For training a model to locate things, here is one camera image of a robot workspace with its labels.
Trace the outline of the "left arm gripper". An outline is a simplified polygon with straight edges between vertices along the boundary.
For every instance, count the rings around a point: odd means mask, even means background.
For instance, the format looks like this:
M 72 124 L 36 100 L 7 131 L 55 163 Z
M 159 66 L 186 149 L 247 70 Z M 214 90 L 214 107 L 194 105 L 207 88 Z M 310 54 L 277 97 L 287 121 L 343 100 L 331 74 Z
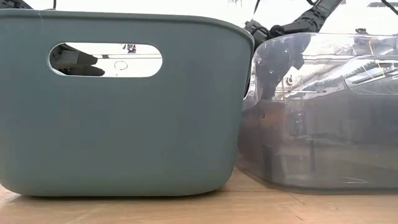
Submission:
M 100 77 L 105 71 L 94 67 L 98 59 L 68 44 L 55 46 L 49 55 L 53 68 L 66 75 Z

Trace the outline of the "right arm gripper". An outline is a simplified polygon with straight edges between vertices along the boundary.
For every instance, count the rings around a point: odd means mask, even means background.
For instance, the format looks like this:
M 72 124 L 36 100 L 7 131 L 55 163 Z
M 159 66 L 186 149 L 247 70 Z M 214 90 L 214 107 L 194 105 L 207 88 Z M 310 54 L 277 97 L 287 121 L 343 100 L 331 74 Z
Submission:
M 312 35 L 306 33 L 275 37 L 255 51 L 255 71 L 262 80 L 262 100 L 271 100 L 282 77 L 292 68 L 300 70 L 305 63 L 303 53 Z

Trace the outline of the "teal plastic bin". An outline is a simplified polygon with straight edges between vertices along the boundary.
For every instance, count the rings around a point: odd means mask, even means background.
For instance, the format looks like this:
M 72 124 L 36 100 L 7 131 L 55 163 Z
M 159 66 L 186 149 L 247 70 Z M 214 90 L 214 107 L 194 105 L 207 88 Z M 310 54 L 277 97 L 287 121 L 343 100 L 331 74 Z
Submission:
M 66 42 L 149 44 L 150 77 L 64 75 Z M 0 10 L 0 185 L 41 197 L 180 196 L 230 178 L 254 40 L 202 16 Z

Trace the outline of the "translucent grey plastic bin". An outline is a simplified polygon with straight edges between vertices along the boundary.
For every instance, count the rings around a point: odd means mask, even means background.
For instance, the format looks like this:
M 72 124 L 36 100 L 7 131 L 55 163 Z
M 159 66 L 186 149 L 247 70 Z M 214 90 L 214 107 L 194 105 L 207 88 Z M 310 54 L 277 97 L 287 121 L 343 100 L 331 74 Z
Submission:
M 237 167 L 291 192 L 398 195 L 398 34 L 310 34 L 271 100 L 254 53 Z

